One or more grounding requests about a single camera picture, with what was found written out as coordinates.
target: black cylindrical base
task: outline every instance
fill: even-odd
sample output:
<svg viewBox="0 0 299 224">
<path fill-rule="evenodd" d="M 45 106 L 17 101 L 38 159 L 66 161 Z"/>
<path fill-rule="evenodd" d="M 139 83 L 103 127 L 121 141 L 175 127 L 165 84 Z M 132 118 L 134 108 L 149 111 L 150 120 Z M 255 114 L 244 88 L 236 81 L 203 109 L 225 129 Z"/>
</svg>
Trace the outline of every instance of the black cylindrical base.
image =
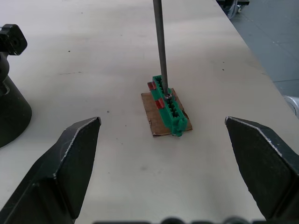
<svg viewBox="0 0 299 224">
<path fill-rule="evenodd" d="M 0 83 L 0 147 L 15 140 L 31 120 L 31 107 L 7 76 Z"/>
</svg>

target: table surface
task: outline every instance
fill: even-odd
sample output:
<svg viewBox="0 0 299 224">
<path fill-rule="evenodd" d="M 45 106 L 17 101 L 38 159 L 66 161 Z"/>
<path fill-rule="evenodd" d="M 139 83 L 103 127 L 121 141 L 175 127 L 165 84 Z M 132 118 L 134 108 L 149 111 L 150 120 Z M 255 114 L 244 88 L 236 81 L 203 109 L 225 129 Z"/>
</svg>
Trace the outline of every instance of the table surface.
<svg viewBox="0 0 299 224">
<path fill-rule="evenodd" d="M 160 73 L 151 0 L 10 0 L 1 23 L 28 40 L 8 58 L 30 103 L 26 131 L 0 149 L 0 207 L 74 122 L 100 116 L 77 224 L 96 220 L 263 218 L 239 173 L 224 120 L 271 127 L 297 153 L 299 121 L 214 0 L 163 0 L 169 86 L 192 122 L 153 138 L 141 100 Z"/>
</svg>

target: cardboard piece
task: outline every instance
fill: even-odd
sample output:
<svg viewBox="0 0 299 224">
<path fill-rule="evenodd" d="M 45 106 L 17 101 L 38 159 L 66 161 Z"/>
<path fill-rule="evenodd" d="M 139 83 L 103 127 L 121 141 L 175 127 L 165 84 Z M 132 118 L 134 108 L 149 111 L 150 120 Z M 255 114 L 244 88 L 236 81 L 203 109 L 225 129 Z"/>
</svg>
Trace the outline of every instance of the cardboard piece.
<svg viewBox="0 0 299 224">
<path fill-rule="evenodd" d="M 185 113 L 184 108 L 183 108 L 181 102 L 179 101 L 179 98 L 177 97 L 177 94 L 174 91 L 174 89 L 171 89 L 171 90 L 172 90 L 174 96 L 176 97 L 176 101 L 179 105 L 179 108 L 183 111 L 183 114 L 188 119 L 188 124 L 187 124 L 187 128 L 185 131 L 190 131 L 190 130 L 192 130 L 192 125 L 188 118 L 188 115 Z M 164 123 L 161 119 L 159 110 L 156 106 L 156 103 L 155 103 L 151 93 L 150 92 L 142 93 L 141 98 L 143 101 L 144 109 L 146 112 L 146 116 L 148 117 L 149 126 L 150 126 L 153 136 L 155 137 L 155 136 L 162 136 L 162 135 L 170 134 L 170 129 L 164 126 Z"/>
</svg>

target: green terminal block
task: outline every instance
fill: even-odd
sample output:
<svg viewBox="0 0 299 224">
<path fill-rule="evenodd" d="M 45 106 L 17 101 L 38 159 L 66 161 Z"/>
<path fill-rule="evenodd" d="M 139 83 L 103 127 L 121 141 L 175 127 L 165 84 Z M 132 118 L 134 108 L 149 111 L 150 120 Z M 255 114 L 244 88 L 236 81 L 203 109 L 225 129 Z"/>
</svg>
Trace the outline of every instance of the green terminal block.
<svg viewBox="0 0 299 224">
<path fill-rule="evenodd" d="M 168 88 L 171 99 L 165 99 L 161 76 L 154 76 L 153 81 L 149 82 L 148 86 L 164 125 L 170 129 L 172 135 L 182 136 L 183 131 L 187 127 L 188 120 L 179 108 L 171 89 Z"/>
</svg>

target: gray floor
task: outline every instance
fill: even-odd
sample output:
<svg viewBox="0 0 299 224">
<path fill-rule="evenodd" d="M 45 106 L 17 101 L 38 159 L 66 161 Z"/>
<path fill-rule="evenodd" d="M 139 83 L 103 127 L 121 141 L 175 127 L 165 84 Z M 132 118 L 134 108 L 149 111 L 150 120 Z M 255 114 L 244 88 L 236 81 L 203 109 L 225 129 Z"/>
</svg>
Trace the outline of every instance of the gray floor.
<svg viewBox="0 0 299 224">
<path fill-rule="evenodd" d="M 250 0 L 231 21 L 280 92 L 299 97 L 299 0 Z"/>
</svg>

